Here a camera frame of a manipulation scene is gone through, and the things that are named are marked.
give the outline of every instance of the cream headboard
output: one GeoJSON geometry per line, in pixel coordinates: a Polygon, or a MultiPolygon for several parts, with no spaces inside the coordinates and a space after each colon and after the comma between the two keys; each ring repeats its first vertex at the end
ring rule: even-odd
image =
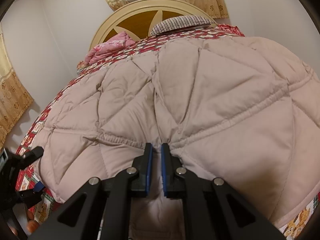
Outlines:
{"type": "Polygon", "coordinates": [[[199,15],[213,20],[203,10],[180,0],[139,0],[116,10],[96,32],[90,49],[120,32],[139,41],[150,35],[159,22],[181,15],[199,15]]]}

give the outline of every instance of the bedsheet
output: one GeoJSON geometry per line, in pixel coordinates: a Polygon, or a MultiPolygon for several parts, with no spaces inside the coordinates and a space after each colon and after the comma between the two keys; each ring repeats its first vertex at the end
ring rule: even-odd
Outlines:
{"type": "MultiPolygon", "coordinates": [[[[24,152],[30,150],[33,146],[33,139],[35,135],[41,130],[44,125],[44,122],[47,119],[47,116],[52,108],[52,106],[61,98],[63,93],[72,87],[74,84],[79,82],[84,76],[93,73],[95,71],[99,71],[102,68],[107,68],[111,64],[128,58],[131,55],[141,54],[147,51],[157,51],[159,50],[168,40],[176,39],[176,38],[201,38],[201,39],[218,39],[224,36],[243,36],[243,34],[236,28],[232,31],[231,27],[225,26],[225,29],[222,31],[218,28],[208,28],[208,29],[198,29],[193,31],[175,33],[166,36],[158,36],[158,37],[148,37],[145,38],[138,43],[127,47],[124,50],[113,54],[112,56],[101,60],[100,62],[84,69],[78,77],[74,78],[70,83],[61,90],[55,99],[44,109],[44,111],[39,115],[36,121],[31,126],[29,132],[24,137],[21,142],[17,154],[22,155],[24,152]]],[[[18,177],[18,181],[16,184],[17,190],[25,190],[29,188],[33,188],[34,185],[39,181],[39,179],[35,176],[33,171],[33,166],[29,166],[24,171],[21,171],[18,177]]],[[[302,231],[309,218],[311,217],[313,211],[319,203],[320,193],[315,196],[312,202],[310,202],[304,210],[302,210],[294,220],[290,221],[286,226],[279,228],[279,230],[286,236],[287,240],[295,239],[299,233],[302,231]]],[[[44,199],[38,205],[31,208],[31,212],[35,214],[35,219],[42,223],[44,222],[49,214],[56,210],[59,207],[59,204],[54,201],[50,190],[46,189],[44,194],[44,199]]]]}

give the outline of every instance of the black clamp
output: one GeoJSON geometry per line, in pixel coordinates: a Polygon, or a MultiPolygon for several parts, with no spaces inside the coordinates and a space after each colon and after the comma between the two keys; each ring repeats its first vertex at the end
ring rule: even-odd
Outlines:
{"type": "Polygon", "coordinates": [[[97,239],[103,220],[100,239],[127,240],[131,198],[146,197],[150,189],[152,150],[147,143],[144,154],[114,178],[89,179],[29,239],[97,239]]]}
{"type": "Polygon", "coordinates": [[[182,199],[187,240],[284,240],[284,235],[222,178],[199,178],[162,145],[164,195],[182,199]]]}
{"type": "Polygon", "coordinates": [[[42,200],[44,187],[39,187],[37,191],[33,189],[16,191],[15,186],[20,170],[24,170],[41,158],[43,153],[43,148],[36,147],[22,156],[13,154],[8,149],[4,149],[0,154],[0,236],[5,234],[5,239],[16,239],[8,230],[7,221],[16,228],[20,240],[27,239],[12,209],[20,203],[25,204],[28,209],[38,204],[42,200]]]}

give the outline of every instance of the pillow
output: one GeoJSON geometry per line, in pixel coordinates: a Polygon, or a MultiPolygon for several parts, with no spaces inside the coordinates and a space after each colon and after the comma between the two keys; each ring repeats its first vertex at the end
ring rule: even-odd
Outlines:
{"type": "Polygon", "coordinates": [[[209,27],[211,24],[215,23],[213,20],[209,20],[205,17],[198,15],[183,15],[178,17],[173,17],[166,19],[157,25],[155,25],[150,33],[151,36],[158,34],[168,34],[172,31],[183,31],[186,28],[191,27],[209,27]]]}

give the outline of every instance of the screw head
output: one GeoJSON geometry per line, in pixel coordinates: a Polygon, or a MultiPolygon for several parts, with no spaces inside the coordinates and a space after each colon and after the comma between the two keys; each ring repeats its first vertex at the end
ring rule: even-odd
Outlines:
{"type": "Polygon", "coordinates": [[[93,177],[93,178],[89,179],[90,185],[96,185],[98,183],[99,183],[99,178],[97,178],[97,177],[93,177]]]}
{"type": "Polygon", "coordinates": [[[180,167],[180,168],[177,168],[177,169],[176,169],[176,172],[177,172],[179,175],[182,175],[182,174],[186,174],[187,170],[186,170],[186,168],[180,167]]]}
{"type": "Polygon", "coordinates": [[[137,169],[135,167],[127,168],[128,174],[135,174],[137,172],[137,169]]]}
{"type": "Polygon", "coordinates": [[[222,186],[224,184],[224,180],[222,178],[215,178],[213,183],[217,186],[222,186]]]}

